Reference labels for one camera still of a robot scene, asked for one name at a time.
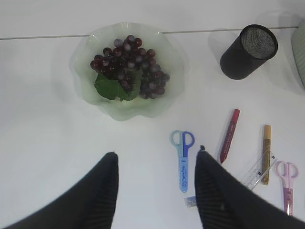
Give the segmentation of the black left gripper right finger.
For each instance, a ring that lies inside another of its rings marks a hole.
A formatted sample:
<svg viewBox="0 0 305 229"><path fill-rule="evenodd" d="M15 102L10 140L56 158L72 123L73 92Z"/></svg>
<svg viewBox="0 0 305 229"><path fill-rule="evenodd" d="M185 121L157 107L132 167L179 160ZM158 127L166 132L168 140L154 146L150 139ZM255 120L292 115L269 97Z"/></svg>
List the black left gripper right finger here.
<svg viewBox="0 0 305 229"><path fill-rule="evenodd" d="M246 188L206 151L197 153L194 187L205 229L303 229L288 216Z"/></svg>

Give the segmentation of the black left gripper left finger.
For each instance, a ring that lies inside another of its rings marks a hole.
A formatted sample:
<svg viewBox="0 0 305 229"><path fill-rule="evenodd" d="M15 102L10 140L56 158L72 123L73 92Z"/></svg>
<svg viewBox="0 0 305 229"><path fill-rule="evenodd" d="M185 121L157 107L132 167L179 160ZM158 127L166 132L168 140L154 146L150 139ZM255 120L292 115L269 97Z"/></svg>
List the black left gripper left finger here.
<svg viewBox="0 0 305 229"><path fill-rule="evenodd" d="M8 228L110 229L118 189L118 156L109 152L69 190Z"/></svg>

